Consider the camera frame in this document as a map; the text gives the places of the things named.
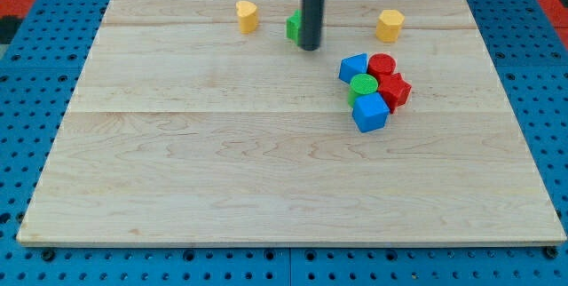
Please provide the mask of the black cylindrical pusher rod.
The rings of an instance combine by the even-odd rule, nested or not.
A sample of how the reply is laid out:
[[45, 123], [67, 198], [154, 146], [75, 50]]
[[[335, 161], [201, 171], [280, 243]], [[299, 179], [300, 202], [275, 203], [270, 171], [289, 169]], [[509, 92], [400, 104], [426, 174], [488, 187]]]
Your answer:
[[315, 51], [320, 47], [325, 0], [302, 0], [300, 47]]

